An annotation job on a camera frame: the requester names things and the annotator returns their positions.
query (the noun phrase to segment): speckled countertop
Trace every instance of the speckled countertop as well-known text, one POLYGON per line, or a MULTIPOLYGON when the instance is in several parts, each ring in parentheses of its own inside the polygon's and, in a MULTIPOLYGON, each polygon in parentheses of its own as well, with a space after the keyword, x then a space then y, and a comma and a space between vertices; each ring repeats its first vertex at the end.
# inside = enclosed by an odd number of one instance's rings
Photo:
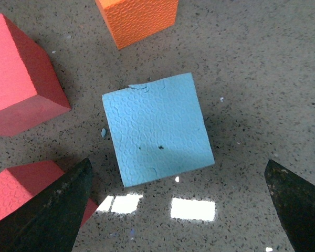
POLYGON ((0 0, 0 13, 49 53, 72 105, 0 137, 0 171, 49 159, 68 170, 89 157, 98 204, 143 195, 134 214, 96 212, 73 251, 293 251, 264 170, 274 159, 315 184, 315 1, 178 8, 174 26, 119 51, 93 0, 0 0), (169 177, 124 189, 112 140, 100 137, 108 128, 101 95, 185 72, 193 73, 216 164, 180 174, 179 183, 169 177), (170 218, 173 197, 214 201, 215 220, 170 218))

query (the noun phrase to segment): blue block top face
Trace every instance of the blue block top face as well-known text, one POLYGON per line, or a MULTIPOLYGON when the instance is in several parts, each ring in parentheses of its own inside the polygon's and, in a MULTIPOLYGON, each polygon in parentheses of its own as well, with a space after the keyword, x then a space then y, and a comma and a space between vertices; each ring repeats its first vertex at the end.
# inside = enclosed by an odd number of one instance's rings
POLYGON ((215 163, 191 73, 102 100, 125 187, 215 163))

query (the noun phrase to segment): orange foam block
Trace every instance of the orange foam block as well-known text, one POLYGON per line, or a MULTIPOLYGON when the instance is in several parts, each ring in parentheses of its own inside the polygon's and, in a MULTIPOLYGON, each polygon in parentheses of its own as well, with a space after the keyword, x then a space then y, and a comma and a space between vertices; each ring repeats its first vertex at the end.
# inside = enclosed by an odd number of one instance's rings
POLYGON ((0 14, 0 135, 14 136, 69 110, 47 53, 0 14))
MULTIPOLYGON (((0 173, 0 220, 40 193, 64 172, 53 161, 7 168, 0 173)), ((97 209, 88 199, 81 226, 97 209)))
POLYGON ((179 0, 96 0, 108 29, 122 49, 175 23, 179 0))

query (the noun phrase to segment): foam block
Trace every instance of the foam block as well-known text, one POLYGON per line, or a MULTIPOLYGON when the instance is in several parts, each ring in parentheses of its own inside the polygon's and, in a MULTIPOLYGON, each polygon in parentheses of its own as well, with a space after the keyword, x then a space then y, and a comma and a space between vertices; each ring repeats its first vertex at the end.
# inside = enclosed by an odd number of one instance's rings
MULTIPOLYGON (((17 210, 64 172, 53 161, 11 167, 0 173, 0 220, 17 210)), ((97 205, 88 200, 81 226, 95 212, 97 205)))
POLYGON ((108 29, 122 49, 175 23, 179 0, 96 0, 108 29))
POLYGON ((191 73, 102 96, 124 186, 214 164, 191 73))
POLYGON ((69 110, 47 53, 0 14, 0 135, 14 136, 69 110))

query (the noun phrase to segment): red foam block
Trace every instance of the red foam block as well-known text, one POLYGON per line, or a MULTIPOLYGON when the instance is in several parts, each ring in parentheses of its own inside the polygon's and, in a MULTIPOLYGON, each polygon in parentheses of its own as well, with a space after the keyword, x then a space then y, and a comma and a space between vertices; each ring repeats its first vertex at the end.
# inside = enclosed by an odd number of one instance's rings
POLYGON ((69 110, 47 53, 0 14, 0 135, 14 136, 69 110))
MULTIPOLYGON (((7 168, 0 173, 0 220, 40 193, 64 172, 53 161, 7 168)), ((88 199, 81 226, 97 209, 88 199)))

